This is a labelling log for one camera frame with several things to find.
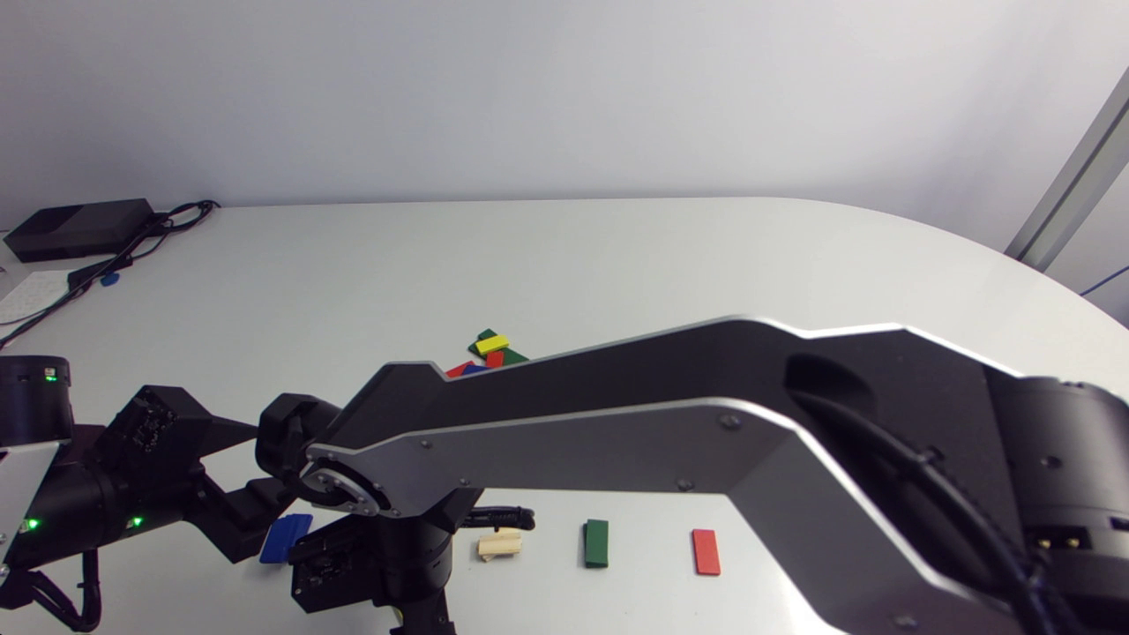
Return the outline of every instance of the metal pole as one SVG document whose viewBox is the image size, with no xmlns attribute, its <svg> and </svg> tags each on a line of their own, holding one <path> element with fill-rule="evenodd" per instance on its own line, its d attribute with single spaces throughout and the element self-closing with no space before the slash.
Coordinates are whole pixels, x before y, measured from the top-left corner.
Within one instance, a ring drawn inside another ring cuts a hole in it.
<svg viewBox="0 0 1129 635">
<path fill-rule="evenodd" d="M 1129 69 L 1005 254 L 1045 271 L 1129 163 Z"/>
</svg>

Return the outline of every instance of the white table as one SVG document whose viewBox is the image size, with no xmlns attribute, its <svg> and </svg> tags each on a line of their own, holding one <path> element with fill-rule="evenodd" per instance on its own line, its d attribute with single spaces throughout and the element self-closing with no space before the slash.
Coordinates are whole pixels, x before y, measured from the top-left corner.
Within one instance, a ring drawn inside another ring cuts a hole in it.
<svg viewBox="0 0 1129 635">
<path fill-rule="evenodd" d="M 107 423 L 145 383 L 255 423 L 280 392 L 343 405 L 385 362 L 454 366 L 487 327 L 540 357 L 737 313 L 911 324 L 1129 395 L 1129 334 L 1065 287 L 925 225 L 787 199 L 224 209 L 5 353 L 68 357 L 81 423 Z M 250 443 L 205 464 L 228 488 L 261 475 Z M 457 534 L 447 589 L 463 635 L 830 630 L 724 498 L 495 490 L 483 503 L 534 507 L 539 527 L 489 564 L 472 556 L 479 530 Z M 315 527 L 333 517 L 315 512 Z M 606 571 L 578 565 L 588 517 L 611 521 Z M 695 527 L 718 531 L 718 579 L 693 575 Z M 394 626 L 367 604 L 306 616 L 287 568 L 229 565 L 184 523 L 104 548 L 102 563 L 107 634 Z M 46 571 L 68 589 L 78 579 L 76 562 Z M 64 632 L 37 607 L 0 614 L 5 635 Z"/>
</svg>

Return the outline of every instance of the yellow block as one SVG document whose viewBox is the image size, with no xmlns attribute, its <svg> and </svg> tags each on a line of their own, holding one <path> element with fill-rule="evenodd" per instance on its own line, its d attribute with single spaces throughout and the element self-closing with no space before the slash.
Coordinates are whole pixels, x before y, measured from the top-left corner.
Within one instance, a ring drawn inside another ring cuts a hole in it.
<svg viewBox="0 0 1129 635">
<path fill-rule="evenodd" d="M 509 340 L 506 339 L 506 336 L 495 336 L 492 338 L 474 342 L 474 348 L 479 350 L 479 355 L 483 356 L 496 350 L 501 350 L 508 346 Z"/>
<path fill-rule="evenodd" d="M 504 527 L 495 533 L 479 538 L 479 557 L 490 562 L 495 556 L 513 556 L 522 553 L 522 532 Z"/>
</svg>

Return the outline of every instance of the black cable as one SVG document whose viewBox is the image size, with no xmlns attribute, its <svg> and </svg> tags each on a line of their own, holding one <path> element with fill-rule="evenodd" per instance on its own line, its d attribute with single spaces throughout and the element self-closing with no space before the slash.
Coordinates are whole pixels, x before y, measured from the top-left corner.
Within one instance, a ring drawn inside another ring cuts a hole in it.
<svg viewBox="0 0 1129 635">
<path fill-rule="evenodd" d="M 70 598 L 45 574 L 32 572 L 32 599 L 55 619 L 76 633 L 89 633 L 102 623 L 102 582 L 98 579 L 98 550 L 82 551 L 82 612 L 75 610 Z"/>
<path fill-rule="evenodd" d="M 1031 635 L 1074 635 L 1085 630 L 1045 577 L 1044 567 L 1014 546 L 951 477 L 935 463 L 937 456 L 918 452 L 878 424 L 830 399 L 789 391 L 809 414 L 846 428 L 852 440 L 890 463 L 945 513 L 969 545 L 983 558 L 1003 586 L 1024 632 Z"/>
<path fill-rule="evenodd" d="M 1091 292 L 1096 292 L 1099 288 L 1101 288 L 1102 285 L 1104 285 L 1105 282 L 1109 282 L 1110 280 L 1112 280 L 1113 278 L 1117 278 L 1118 276 L 1124 273 L 1126 271 L 1129 271 L 1129 264 L 1126 264 L 1121 269 L 1118 269 L 1113 273 L 1110 273 L 1109 276 L 1106 276 L 1105 278 L 1103 278 L 1101 282 L 1097 282 L 1093 287 L 1089 287 L 1088 289 L 1082 292 L 1078 295 L 1084 296 L 1084 295 L 1086 295 L 1086 294 L 1088 294 Z"/>
<path fill-rule="evenodd" d="M 12 340 L 35 328 L 36 324 L 47 319 L 51 314 L 55 313 L 56 311 L 65 306 L 68 303 L 75 301 L 78 297 L 81 297 L 82 294 L 89 290 L 90 286 L 98 278 L 126 266 L 126 263 L 132 263 L 132 261 L 137 260 L 138 258 L 145 258 L 151 254 L 152 252 L 157 251 L 158 247 L 160 247 L 161 243 L 164 243 L 165 238 L 167 238 L 170 234 L 185 232 L 187 229 L 191 229 L 192 227 L 195 227 L 204 218 L 211 215 L 212 210 L 218 207 L 221 207 L 218 202 L 210 199 L 205 199 L 202 201 L 177 206 L 172 211 L 165 214 L 155 214 L 152 216 L 154 221 L 148 227 L 142 229 L 137 237 L 130 241 L 130 243 L 122 251 L 117 252 L 117 254 L 114 255 L 113 258 L 104 261 L 102 263 L 102 267 L 98 267 L 94 273 L 86 277 L 82 281 L 73 285 L 71 289 L 68 290 L 65 294 L 63 294 L 61 298 L 56 299 L 46 308 L 42 308 L 40 311 L 36 311 L 35 313 L 25 315 L 18 320 L 0 323 L 0 327 L 3 327 L 11 324 L 20 324 L 23 322 L 19 325 L 19 328 L 8 333 L 7 336 L 0 338 L 0 349 L 3 349 L 6 346 L 11 343 Z M 174 216 L 184 214 L 190 209 L 199 209 L 200 212 L 194 218 L 185 223 L 181 223 L 178 225 L 173 223 Z M 133 253 L 133 250 L 138 249 L 138 246 L 142 242 L 145 242 L 147 238 L 156 236 L 160 236 L 160 240 L 158 240 L 157 244 L 155 244 L 151 249 L 143 252 L 139 256 L 131 255 Z"/>
</svg>

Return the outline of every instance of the white wall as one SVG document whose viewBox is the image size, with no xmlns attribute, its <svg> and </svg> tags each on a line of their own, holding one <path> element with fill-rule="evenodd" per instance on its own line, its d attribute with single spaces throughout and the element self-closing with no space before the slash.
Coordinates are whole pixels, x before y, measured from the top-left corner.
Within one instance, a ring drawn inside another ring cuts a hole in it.
<svg viewBox="0 0 1129 635">
<path fill-rule="evenodd" d="M 40 207 L 776 194 L 1001 249 L 1129 66 L 1122 0 L 6 0 Z"/>
</svg>

